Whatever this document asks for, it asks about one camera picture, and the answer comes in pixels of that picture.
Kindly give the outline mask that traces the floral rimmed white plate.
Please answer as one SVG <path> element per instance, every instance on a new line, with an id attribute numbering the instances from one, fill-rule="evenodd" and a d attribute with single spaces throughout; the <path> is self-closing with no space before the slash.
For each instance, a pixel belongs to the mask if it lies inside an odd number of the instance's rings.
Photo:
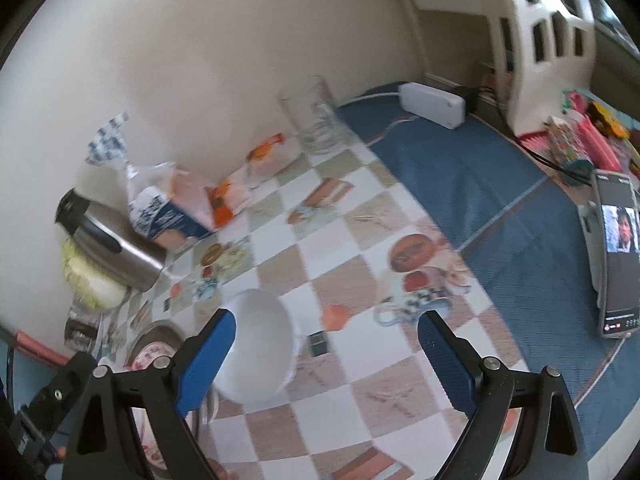
<path id="1" fill-rule="evenodd" d="M 134 359 L 129 365 L 130 370 L 145 370 L 151 366 L 154 361 L 162 356 L 171 358 L 176 350 L 163 341 L 153 341 L 146 344 L 140 351 L 134 355 Z M 193 432 L 194 436 L 199 438 L 201 430 L 209 422 L 210 411 L 216 411 L 218 408 L 218 399 L 209 393 L 197 411 L 191 412 L 186 416 L 186 423 Z M 134 421 L 136 422 L 138 435 L 143 448 L 144 456 L 148 462 L 152 474 L 156 478 L 169 479 L 170 474 L 163 459 L 160 447 L 156 443 L 148 414 L 143 408 L 134 408 Z"/>

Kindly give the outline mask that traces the plain white bowl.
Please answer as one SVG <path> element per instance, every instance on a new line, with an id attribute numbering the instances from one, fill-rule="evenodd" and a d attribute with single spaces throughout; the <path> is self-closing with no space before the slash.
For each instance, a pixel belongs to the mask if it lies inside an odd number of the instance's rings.
<path id="1" fill-rule="evenodd" d="M 215 389 L 236 404 L 266 402 L 293 378 L 298 327 L 282 301 L 261 289 L 239 292 L 224 308 L 233 314 L 236 332 Z"/>

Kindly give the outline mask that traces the napa cabbage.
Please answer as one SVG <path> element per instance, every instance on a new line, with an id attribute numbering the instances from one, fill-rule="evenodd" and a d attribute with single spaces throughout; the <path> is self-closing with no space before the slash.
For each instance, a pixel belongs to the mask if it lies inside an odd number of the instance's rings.
<path id="1" fill-rule="evenodd" d="M 130 298 L 131 288 L 88 257 L 71 238 L 61 247 L 61 260 L 66 283 L 86 308 L 113 310 Z"/>

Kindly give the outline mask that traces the stainless steel thermos jug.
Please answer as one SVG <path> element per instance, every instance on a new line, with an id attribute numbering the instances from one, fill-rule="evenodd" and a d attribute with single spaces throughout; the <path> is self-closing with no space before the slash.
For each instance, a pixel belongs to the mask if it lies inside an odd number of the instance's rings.
<path id="1" fill-rule="evenodd" d="M 58 202 L 55 222 L 94 262 L 140 292 L 151 289 L 165 269 L 165 248 L 137 233 L 117 210 L 73 188 Z"/>

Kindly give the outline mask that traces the blue tablecloth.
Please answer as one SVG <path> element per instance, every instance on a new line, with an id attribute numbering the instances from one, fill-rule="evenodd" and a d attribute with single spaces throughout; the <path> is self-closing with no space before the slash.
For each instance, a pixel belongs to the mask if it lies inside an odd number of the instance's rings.
<path id="1" fill-rule="evenodd" d="M 484 122 L 411 118 L 390 84 L 338 112 L 460 252 L 526 364 L 562 372 L 597 454 L 638 402 L 639 341 L 598 335 L 574 202 Z"/>

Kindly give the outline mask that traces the smartphone on stand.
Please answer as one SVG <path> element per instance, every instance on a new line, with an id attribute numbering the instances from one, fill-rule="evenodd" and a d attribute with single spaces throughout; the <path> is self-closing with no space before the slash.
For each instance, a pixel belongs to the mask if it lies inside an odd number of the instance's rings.
<path id="1" fill-rule="evenodd" d="M 639 211 L 631 178 L 608 170 L 591 173 L 592 200 L 578 207 L 598 332 L 626 338 L 639 329 Z"/>

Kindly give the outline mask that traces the toast bread bag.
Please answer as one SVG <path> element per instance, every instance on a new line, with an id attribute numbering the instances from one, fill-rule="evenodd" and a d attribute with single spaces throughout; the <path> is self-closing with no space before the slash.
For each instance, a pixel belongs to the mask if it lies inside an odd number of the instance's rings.
<path id="1" fill-rule="evenodd" d="M 181 169 L 176 162 L 139 166 L 130 162 L 122 129 L 128 120 L 118 114 L 98 129 L 88 144 L 86 162 L 115 171 L 127 199 L 134 230 L 170 252 L 183 252 L 215 231 L 209 183 Z"/>

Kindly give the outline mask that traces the orange snack packet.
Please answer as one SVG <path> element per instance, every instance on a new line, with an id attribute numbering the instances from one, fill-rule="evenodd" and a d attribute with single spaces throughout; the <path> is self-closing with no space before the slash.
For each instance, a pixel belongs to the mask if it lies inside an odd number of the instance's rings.
<path id="1" fill-rule="evenodd" d="M 246 156 L 247 177 L 262 182 L 290 166 L 299 156 L 297 142 L 284 133 L 270 136 L 256 145 Z"/>
<path id="2" fill-rule="evenodd" d="M 228 177 L 214 186 L 206 186 L 205 193 L 212 208 L 216 230 L 230 223 L 250 201 L 250 190 L 236 177 Z"/>

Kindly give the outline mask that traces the patterned checkered tablecloth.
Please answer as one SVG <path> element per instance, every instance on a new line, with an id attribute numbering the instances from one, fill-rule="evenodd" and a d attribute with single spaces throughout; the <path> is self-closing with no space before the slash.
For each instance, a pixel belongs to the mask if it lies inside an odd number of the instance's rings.
<path id="1" fill-rule="evenodd" d="M 419 347 L 424 309 L 480 354 L 533 370 L 460 252 L 360 142 L 302 156 L 261 185 L 239 218 L 119 309 L 102 351 L 131 363 L 154 338 L 194 334 L 252 288 L 282 301 L 300 346 L 293 378 L 266 402 L 236 404 L 214 387 L 204 452 L 241 479 L 434 476 L 464 417 Z M 624 425 L 590 455 L 592 478 L 620 470 Z"/>

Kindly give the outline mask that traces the colourful toys pile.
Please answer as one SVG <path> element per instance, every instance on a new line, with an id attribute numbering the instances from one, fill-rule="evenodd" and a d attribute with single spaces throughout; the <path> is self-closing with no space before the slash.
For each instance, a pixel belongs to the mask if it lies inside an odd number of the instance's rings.
<path id="1" fill-rule="evenodd" d="M 585 90 L 562 93 L 560 114 L 518 143 L 567 185 L 585 185 L 593 170 L 621 172 L 639 185 L 639 122 Z"/>

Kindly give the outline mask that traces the white power adapter box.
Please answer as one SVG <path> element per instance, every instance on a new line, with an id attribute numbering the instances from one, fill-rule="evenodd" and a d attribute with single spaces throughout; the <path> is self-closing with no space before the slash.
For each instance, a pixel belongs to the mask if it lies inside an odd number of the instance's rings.
<path id="1" fill-rule="evenodd" d="M 465 122 L 465 99 L 462 96 L 417 82 L 398 87 L 400 106 L 408 113 L 419 116 L 449 130 Z"/>

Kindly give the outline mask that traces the glass pitcher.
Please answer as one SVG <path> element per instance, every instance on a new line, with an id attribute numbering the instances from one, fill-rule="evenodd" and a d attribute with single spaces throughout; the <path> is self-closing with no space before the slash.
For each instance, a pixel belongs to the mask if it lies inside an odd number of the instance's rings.
<path id="1" fill-rule="evenodd" d="M 309 154 L 332 153 L 349 144 L 352 130 L 338 114 L 326 78 L 306 76 L 283 87 L 277 95 L 283 114 Z"/>

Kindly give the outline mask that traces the white lattice shelf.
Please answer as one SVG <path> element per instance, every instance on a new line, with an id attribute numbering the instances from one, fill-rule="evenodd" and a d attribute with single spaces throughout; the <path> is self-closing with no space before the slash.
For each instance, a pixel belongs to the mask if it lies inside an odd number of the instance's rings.
<path id="1" fill-rule="evenodd" d="M 498 102 L 515 134 L 561 113 L 563 93 L 587 90 L 596 64 L 589 0 L 483 0 Z"/>

